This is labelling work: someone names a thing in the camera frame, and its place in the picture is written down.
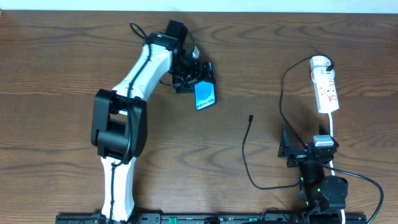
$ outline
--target white wall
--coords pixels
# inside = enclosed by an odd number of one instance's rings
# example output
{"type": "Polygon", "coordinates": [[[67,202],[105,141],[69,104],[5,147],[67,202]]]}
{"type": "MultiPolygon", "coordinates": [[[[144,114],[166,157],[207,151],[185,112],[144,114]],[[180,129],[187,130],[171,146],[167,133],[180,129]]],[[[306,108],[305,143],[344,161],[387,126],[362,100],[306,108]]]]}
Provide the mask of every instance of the white wall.
{"type": "Polygon", "coordinates": [[[398,0],[0,0],[0,8],[3,10],[398,13],[398,0]]]}

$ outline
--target white power cord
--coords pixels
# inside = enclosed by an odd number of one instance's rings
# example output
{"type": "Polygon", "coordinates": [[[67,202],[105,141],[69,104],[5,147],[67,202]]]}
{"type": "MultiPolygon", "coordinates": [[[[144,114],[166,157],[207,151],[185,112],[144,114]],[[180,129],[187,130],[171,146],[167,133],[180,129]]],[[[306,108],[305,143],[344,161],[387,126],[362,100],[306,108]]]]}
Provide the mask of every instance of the white power cord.
{"type": "MultiPolygon", "coordinates": [[[[329,133],[330,133],[330,136],[333,137],[333,118],[331,117],[331,112],[328,113],[328,115],[329,115],[329,133]]],[[[329,162],[329,166],[331,168],[334,168],[333,161],[329,162]]],[[[331,175],[335,175],[335,171],[331,170],[330,172],[331,172],[331,175]]],[[[341,224],[346,224],[346,214],[344,212],[344,209],[341,209],[341,224]]]]}

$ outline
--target power strip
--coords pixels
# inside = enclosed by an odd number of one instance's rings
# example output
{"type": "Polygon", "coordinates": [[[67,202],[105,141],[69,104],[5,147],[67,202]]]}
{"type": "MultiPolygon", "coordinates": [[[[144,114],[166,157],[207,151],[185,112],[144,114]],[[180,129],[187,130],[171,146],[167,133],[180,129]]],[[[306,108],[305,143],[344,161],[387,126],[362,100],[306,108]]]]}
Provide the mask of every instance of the power strip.
{"type": "Polygon", "coordinates": [[[311,79],[315,89],[315,97],[319,113],[331,113],[338,106],[335,86],[335,70],[327,71],[331,61],[324,56],[314,56],[310,60],[311,79]]]}

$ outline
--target white arm segment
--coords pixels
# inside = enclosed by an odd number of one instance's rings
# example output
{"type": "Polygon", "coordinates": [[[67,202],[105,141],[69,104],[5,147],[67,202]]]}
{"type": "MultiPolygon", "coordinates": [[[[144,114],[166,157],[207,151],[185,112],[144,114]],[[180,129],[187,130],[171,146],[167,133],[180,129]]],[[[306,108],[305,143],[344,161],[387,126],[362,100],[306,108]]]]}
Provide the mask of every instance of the white arm segment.
{"type": "MultiPolygon", "coordinates": [[[[131,98],[138,96],[142,100],[147,101],[159,80],[172,66],[173,57],[171,51],[167,50],[163,46],[155,44],[151,44],[150,46],[152,49],[152,55],[144,69],[134,81],[131,90],[131,98]]],[[[142,47],[142,53],[137,63],[133,66],[124,80],[116,85],[112,90],[115,90],[120,96],[127,96],[129,84],[147,60],[148,54],[149,48],[148,45],[145,44],[142,47]]],[[[119,111],[119,113],[127,115],[126,111],[119,111]]],[[[137,158],[133,157],[129,164],[122,164],[114,170],[113,217],[109,217],[111,210],[111,164],[118,164],[120,160],[113,159],[112,157],[107,157],[105,159],[101,158],[105,173],[105,201],[101,213],[107,218],[112,218],[115,221],[127,221],[134,209],[134,200],[132,198],[132,175],[134,173],[134,163],[136,162],[136,159],[137,158]]]]}
{"type": "MultiPolygon", "coordinates": [[[[127,220],[134,208],[134,200],[132,198],[132,175],[134,174],[134,164],[136,163],[133,157],[129,164],[121,164],[114,170],[113,182],[113,220],[121,221],[127,220]]],[[[119,159],[112,157],[101,158],[105,173],[105,201],[101,213],[109,218],[111,211],[111,178],[112,178],[112,163],[118,164],[119,159]]]]}

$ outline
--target wood grain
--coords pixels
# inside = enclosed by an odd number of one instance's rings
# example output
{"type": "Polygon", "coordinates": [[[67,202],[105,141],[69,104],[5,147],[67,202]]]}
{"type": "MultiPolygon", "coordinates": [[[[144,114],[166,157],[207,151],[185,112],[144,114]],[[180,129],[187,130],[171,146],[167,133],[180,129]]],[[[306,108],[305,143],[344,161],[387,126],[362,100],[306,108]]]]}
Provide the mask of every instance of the wood grain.
{"type": "MultiPolygon", "coordinates": [[[[262,212],[305,206],[291,184],[297,169],[277,159],[280,78],[302,58],[323,52],[335,61],[340,143],[335,166],[378,181],[385,191],[375,223],[398,221],[398,16],[196,12],[6,11],[0,18],[0,223],[54,223],[61,212],[103,205],[100,158],[90,143],[93,97],[125,77],[142,42],[128,22],[162,31],[186,23],[213,61],[218,103],[196,112],[193,95],[159,85],[148,105],[146,148],[134,173],[134,199],[164,212],[262,212]]],[[[318,114],[308,64],[292,70],[285,115],[306,140],[318,114]]],[[[370,216],[379,193],[352,177],[347,210],[370,216]]]]}

